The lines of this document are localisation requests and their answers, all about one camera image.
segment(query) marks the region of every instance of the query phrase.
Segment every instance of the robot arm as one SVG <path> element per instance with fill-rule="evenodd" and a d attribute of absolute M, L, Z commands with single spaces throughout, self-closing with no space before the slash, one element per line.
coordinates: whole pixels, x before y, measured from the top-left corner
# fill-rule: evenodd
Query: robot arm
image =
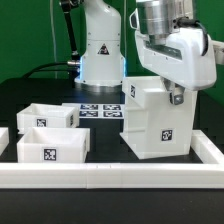
<path fill-rule="evenodd" d="M 120 53 L 121 16 L 103 0 L 61 0 L 72 52 L 77 54 L 71 18 L 72 8 L 82 4 L 86 16 L 86 52 L 80 60 L 77 87 L 91 91 L 120 91 L 125 59 Z"/>
<path fill-rule="evenodd" d="M 213 44 L 205 30 L 192 20 L 192 0 L 136 0 L 136 3 L 130 21 L 136 29 L 142 66 L 163 77 L 165 84 L 177 84 L 182 92 L 185 88 L 197 91 L 211 87 L 216 81 Z"/>

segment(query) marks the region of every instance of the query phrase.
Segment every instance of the white open box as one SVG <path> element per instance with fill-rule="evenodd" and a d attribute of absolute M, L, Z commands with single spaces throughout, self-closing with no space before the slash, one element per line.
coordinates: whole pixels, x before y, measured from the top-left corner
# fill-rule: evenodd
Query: white open box
<path fill-rule="evenodd" d="M 9 131 L 8 128 L 0 128 L 0 155 L 9 144 Z"/>
<path fill-rule="evenodd" d="M 31 104 L 17 114 L 19 134 L 31 127 L 73 128 L 79 126 L 79 108 Z"/>
<path fill-rule="evenodd" d="M 31 128 L 17 143 L 19 163 L 84 163 L 90 131 L 81 128 Z"/>

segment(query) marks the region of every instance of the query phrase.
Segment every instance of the black work surface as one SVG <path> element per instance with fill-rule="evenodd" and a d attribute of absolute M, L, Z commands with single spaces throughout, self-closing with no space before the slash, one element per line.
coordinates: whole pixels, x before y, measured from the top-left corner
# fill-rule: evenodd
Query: black work surface
<path fill-rule="evenodd" d="M 10 79 L 0 84 L 0 126 L 9 127 L 10 144 L 1 162 L 16 162 L 16 113 L 31 103 L 124 103 L 117 94 L 92 94 L 72 88 L 68 80 Z M 224 108 L 203 92 L 194 122 L 224 149 Z M 122 120 L 81 119 L 91 129 L 91 150 L 86 162 L 200 163 L 191 151 L 178 156 L 139 161 L 121 140 Z M 105 189 L 105 190 L 0 190 L 1 223 L 203 223 L 224 222 L 223 190 Z"/>

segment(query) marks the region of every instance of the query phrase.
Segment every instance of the triangle sticker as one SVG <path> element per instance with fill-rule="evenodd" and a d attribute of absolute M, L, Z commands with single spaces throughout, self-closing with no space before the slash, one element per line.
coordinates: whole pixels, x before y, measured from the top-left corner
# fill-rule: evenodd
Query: triangle sticker
<path fill-rule="evenodd" d="M 98 54 L 101 54 L 101 55 L 110 55 L 108 49 L 107 49 L 107 46 L 106 44 L 103 44 L 103 46 L 100 48 Z"/>

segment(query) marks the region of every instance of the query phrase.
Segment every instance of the cable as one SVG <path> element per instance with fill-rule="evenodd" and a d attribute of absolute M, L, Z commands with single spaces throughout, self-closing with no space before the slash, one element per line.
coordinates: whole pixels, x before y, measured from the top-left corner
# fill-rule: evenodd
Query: cable
<path fill-rule="evenodd" d="M 36 72 L 69 72 L 69 71 L 72 71 L 72 69 L 41 69 L 41 70 L 35 71 L 34 73 Z"/>
<path fill-rule="evenodd" d="M 71 19 L 71 9 L 77 8 L 79 6 L 79 1 L 68 1 L 68 0 L 60 0 L 60 6 L 62 8 L 62 11 L 64 13 L 65 22 L 68 30 L 68 36 L 70 41 L 70 47 L 72 50 L 72 60 L 79 60 L 80 55 L 77 50 L 76 46 L 76 40 L 75 40 L 75 34 L 73 30 L 73 24 Z"/>
<path fill-rule="evenodd" d="M 54 26 L 54 1 L 50 0 L 50 17 L 51 17 L 51 31 L 53 38 L 53 47 L 54 47 L 54 61 L 57 62 L 57 42 L 55 35 L 55 26 Z M 55 72 L 55 79 L 58 78 L 58 73 Z"/>
<path fill-rule="evenodd" d="M 43 68 L 49 68 L 49 67 L 54 67 L 54 66 L 58 66 L 58 65 L 67 65 L 67 62 L 54 62 L 54 63 L 49 63 L 49 64 L 38 66 L 38 67 L 32 69 L 31 71 L 27 72 L 26 74 L 24 74 L 22 76 L 22 78 L 29 78 L 34 72 L 37 72 Z"/>
<path fill-rule="evenodd" d="M 202 52 L 202 56 L 205 56 L 206 53 L 208 52 L 208 47 L 209 47 L 208 33 L 205 27 L 200 22 L 196 22 L 196 24 L 202 29 L 202 32 L 203 32 L 204 50 Z"/>
<path fill-rule="evenodd" d="M 202 30 L 204 47 L 203 47 L 201 56 L 205 56 L 207 54 L 208 48 L 209 48 L 209 39 L 208 39 L 208 32 L 205 29 L 205 27 L 200 23 L 200 21 L 183 17 L 183 18 L 178 19 L 177 25 L 179 27 L 193 27 L 193 28 L 199 27 Z"/>

